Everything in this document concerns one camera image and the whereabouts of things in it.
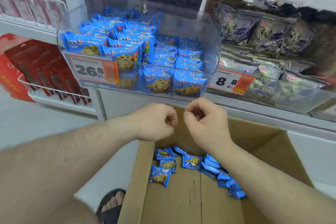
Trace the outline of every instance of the orange price tag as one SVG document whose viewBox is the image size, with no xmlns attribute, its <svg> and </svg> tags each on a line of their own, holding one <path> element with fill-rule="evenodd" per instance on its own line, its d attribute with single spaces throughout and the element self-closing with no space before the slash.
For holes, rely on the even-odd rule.
<svg viewBox="0 0 336 224">
<path fill-rule="evenodd" d="M 99 57 L 70 55 L 72 70 L 79 79 L 120 85 L 118 63 Z"/>
<path fill-rule="evenodd" d="M 244 95 L 255 76 L 218 68 L 213 76 L 209 88 Z"/>
</svg>

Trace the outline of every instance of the open cardboard box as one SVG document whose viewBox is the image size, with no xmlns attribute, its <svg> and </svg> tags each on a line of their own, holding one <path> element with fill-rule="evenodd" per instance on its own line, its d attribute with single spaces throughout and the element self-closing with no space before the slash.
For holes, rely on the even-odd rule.
<svg viewBox="0 0 336 224">
<path fill-rule="evenodd" d="M 197 170 L 182 168 L 176 158 L 176 174 L 168 187 L 148 183 L 155 148 L 178 146 L 189 154 L 203 156 L 183 122 L 182 108 L 175 108 L 179 125 L 173 136 L 157 143 L 140 142 L 132 177 L 118 224 L 216 224 L 270 223 L 247 198 L 228 196 L 228 190 Z M 313 187 L 286 131 L 245 120 L 230 119 L 233 141 L 269 165 Z"/>
</svg>

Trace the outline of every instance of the black sandal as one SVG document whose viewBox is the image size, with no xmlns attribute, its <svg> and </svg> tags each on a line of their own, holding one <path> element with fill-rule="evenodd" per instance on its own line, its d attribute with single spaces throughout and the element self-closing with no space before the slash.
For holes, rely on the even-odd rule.
<svg viewBox="0 0 336 224">
<path fill-rule="evenodd" d="M 126 191 L 124 189 L 114 189 L 112 191 L 110 191 L 109 193 L 107 193 L 103 199 L 100 201 L 100 204 L 98 206 L 98 209 L 96 211 L 96 216 L 99 219 L 100 223 L 104 223 L 104 224 L 117 224 L 118 219 L 119 219 L 119 215 L 120 215 L 120 211 L 121 211 L 121 205 L 118 205 L 116 207 L 113 207 L 105 212 L 102 212 L 102 208 L 104 205 L 106 205 L 108 203 L 108 201 L 111 200 L 112 197 L 115 197 L 117 192 L 123 192 L 124 195 L 126 194 Z"/>
</svg>

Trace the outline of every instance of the person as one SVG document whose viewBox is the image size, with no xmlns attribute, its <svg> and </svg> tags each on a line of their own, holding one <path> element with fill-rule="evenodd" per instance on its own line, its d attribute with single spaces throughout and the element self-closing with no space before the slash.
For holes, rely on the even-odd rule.
<svg viewBox="0 0 336 224">
<path fill-rule="evenodd" d="M 174 133 L 178 122 L 182 121 L 177 120 L 173 107 L 149 104 L 123 117 L 3 150 L 1 222 L 99 223 L 73 195 L 123 145 L 132 140 L 161 140 Z M 336 223 L 335 200 L 233 143 L 228 116 L 220 106 L 204 98 L 196 99 L 187 106 L 184 122 L 195 142 L 227 168 L 273 223 Z M 122 193 L 115 195 L 101 211 L 121 204 L 122 200 Z"/>
</svg>

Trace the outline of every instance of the person's left hand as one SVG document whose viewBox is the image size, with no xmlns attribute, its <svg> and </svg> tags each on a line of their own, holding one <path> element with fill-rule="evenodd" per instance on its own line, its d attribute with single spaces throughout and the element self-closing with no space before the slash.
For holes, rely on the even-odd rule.
<svg viewBox="0 0 336 224">
<path fill-rule="evenodd" d="M 149 104 L 126 117 L 136 130 L 137 139 L 142 141 L 159 141 L 171 136 L 178 124 L 175 109 L 165 104 Z"/>
</svg>

